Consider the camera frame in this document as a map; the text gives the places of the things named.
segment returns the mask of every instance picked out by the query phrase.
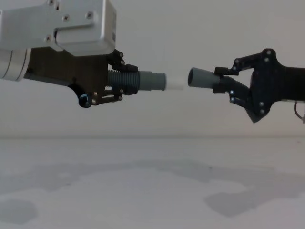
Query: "gray plastic pipe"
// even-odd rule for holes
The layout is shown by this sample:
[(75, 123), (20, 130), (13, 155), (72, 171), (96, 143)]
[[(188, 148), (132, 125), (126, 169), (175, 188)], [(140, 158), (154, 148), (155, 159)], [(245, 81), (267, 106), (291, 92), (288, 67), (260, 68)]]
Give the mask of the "gray plastic pipe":
[(164, 91), (166, 74), (152, 72), (121, 73), (108, 71), (108, 86), (130, 86), (140, 91)]
[(213, 88), (219, 84), (220, 77), (213, 72), (192, 68), (189, 73), (188, 84), (190, 87)]

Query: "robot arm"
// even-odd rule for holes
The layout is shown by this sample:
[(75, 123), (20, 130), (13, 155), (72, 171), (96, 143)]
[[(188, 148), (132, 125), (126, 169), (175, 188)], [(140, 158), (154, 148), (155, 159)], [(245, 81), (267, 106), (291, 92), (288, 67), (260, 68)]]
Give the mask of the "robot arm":
[[(251, 68), (250, 88), (228, 76)], [(272, 49), (238, 58), (231, 69), (216, 67), (212, 73), (193, 68), (188, 83), (191, 87), (211, 88), (214, 93), (229, 93), (230, 102), (245, 108), (254, 123), (268, 115), (276, 102), (305, 102), (305, 69), (281, 65)]]
[(164, 73), (140, 72), (115, 49), (117, 12), (109, 0), (37, 0), (14, 9), (1, 4), (0, 78), (67, 86), (86, 108), (139, 90), (165, 90)]

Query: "wire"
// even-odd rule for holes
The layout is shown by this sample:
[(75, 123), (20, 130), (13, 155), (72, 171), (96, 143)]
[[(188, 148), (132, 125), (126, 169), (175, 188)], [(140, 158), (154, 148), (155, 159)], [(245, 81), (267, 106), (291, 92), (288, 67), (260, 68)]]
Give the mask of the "wire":
[(297, 102), (295, 102), (295, 107), (294, 107), (295, 115), (296, 115), (299, 119), (302, 119), (302, 120), (303, 120), (303, 117), (302, 117), (301, 115), (299, 115), (299, 113), (297, 112), (296, 106), (297, 106)]

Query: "white wall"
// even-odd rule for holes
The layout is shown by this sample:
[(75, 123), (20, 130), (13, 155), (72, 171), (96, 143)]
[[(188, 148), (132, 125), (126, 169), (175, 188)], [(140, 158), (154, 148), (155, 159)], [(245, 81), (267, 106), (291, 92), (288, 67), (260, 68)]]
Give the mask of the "white wall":
[(0, 141), (2, 229), (302, 229), (304, 139)]
[[(112, 1), (119, 13), (117, 48), (141, 70), (186, 82), (191, 67), (231, 67), (235, 58), (266, 47), (285, 65), (305, 65), (303, 0)], [(238, 79), (248, 83), (250, 74)], [(276, 104), (252, 125), (227, 95), (210, 90), (143, 92), (89, 110), (78, 107), (69, 89), (43, 83), (1, 82), (0, 96), (0, 136), (304, 135), (292, 104)]]

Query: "screw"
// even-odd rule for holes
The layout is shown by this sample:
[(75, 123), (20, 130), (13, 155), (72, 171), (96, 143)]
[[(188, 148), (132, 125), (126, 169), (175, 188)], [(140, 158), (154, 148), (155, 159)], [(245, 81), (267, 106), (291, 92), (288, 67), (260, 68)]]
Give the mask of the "screw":
[(88, 13), (86, 14), (86, 18), (87, 18), (87, 19), (92, 19), (92, 17), (93, 17), (93, 12), (88, 12)]
[(48, 0), (48, 5), (52, 6), (54, 4), (54, 0)]
[(46, 38), (44, 39), (46, 42), (50, 42), (52, 40), (52, 36), (48, 35), (46, 36)]
[(63, 21), (68, 21), (70, 19), (70, 15), (66, 14), (65, 16), (62, 17)]

